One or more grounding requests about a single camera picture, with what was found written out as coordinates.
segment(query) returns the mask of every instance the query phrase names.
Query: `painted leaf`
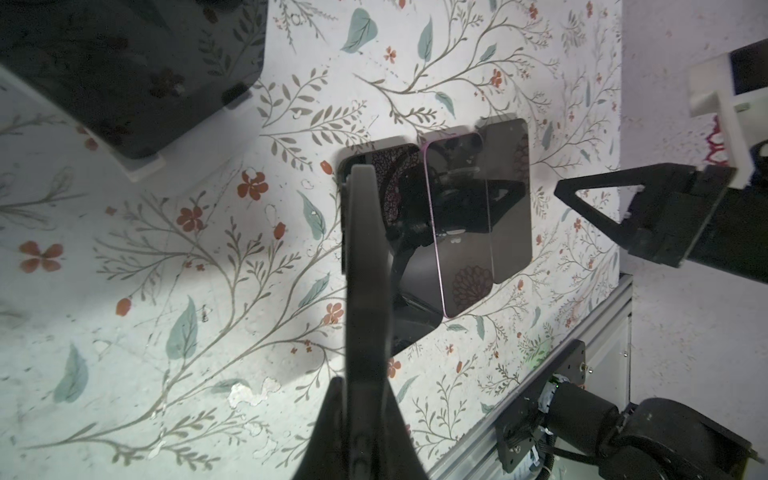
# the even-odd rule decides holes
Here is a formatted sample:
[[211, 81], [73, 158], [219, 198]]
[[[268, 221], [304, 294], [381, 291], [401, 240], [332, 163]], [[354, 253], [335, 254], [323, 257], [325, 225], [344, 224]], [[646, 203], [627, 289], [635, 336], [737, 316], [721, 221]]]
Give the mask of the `painted leaf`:
[[232, 391], [232, 386], [242, 383], [246, 387], [250, 388], [248, 382], [243, 379], [227, 379], [218, 382], [216, 385], [210, 387], [210, 393], [229, 393]]
[[364, 8], [358, 8], [352, 13], [346, 43], [341, 49], [347, 53], [355, 53], [360, 47], [373, 40], [378, 33], [379, 29], [368, 12]]
[[312, 229], [312, 237], [315, 240], [320, 240], [326, 234], [326, 220], [323, 218], [320, 210], [317, 210], [317, 207], [310, 202], [309, 198], [305, 197], [301, 192], [299, 192], [299, 195], [304, 199], [304, 219]]
[[419, 37], [419, 58], [423, 61], [429, 61], [432, 58], [432, 19], [422, 30], [422, 36]]
[[544, 137], [541, 137], [541, 146], [545, 150], [549, 150], [549, 145], [552, 143], [552, 132], [554, 132], [554, 128], [552, 127], [552, 122], [549, 122], [547, 130], [544, 130]]
[[53, 401], [72, 403], [83, 393], [87, 384], [88, 365], [85, 364], [85, 359], [80, 355], [77, 347], [70, 344], [64, 376], [53, 391]]
[[187, 308], [168, 333], [165, 353], [171, 360], [188, 359], [197, 348], [197, 312], [192, 297], [187, 297]]
[[480, 315], [475, 315], [475, 320], [478, 323], [478, 336], [480, 337], [480, 340], [485, 339], [485, 321]]
[[120, 3], [130, 8], [138, 18], [156, 27], [165, 28], [170, 32], [170, 28], [165, 23], [163, 15], [160, 15], [152, 0], [120, 0]]
[[118, 301], [118, 306], [115, 307], [114, 313], [119, 316], [126, 316], [131, 310], [131, 299], [123, 298]]
[[304, 298], [301, 299], [299, 302], [299, 308], [303, 306], [309, 305], [312, 301], [315, 300], [315, 298], [320, 295], [323, 290], [326, 289], [328, 286], [328, 280], [331, 278], [331, 273], [328, 272], [323, 278], [320, 280], [317, 280], [314, 285], [312, 285], [312, 288], [310, 288], [310, 291], [306, 293]]
[[397, 403], [400, 403], [405, 399], [406, 393], [408, 392], [408, 389], [411, 387], [411, 384], [416, 380], [417, 376], [413, 376], [406, 380], [405, 383], [402, 384], [402, 387], [400, 387], [400, 391], [397, 392]]
[[451, 100], [451, 98], [448, 95], [439, 91], [435, 94], [435, 98], [437, 98], [437, 100], [440, 103], [445, 105], [445, 109], [451, 112], [451, 115], [453, 115], [453, 117], [456, 118], [456, 114], [453, 112], [453, 100]]
[[538, 322], [538, 317], [541, 316], [541, 309], [539, 307], [536, 307], [536, 310], [534, 311], [533, 315], [533, 323], [531, 323], [531, 328], [536, 326], [536, 322]]
[[480, 57], [480, 61], [488, 60], [490, 57], [493, 56], [494, 53], [496, 53], [496, 44], [493, 44], [490, 47], [485, 49], [485, 53]]

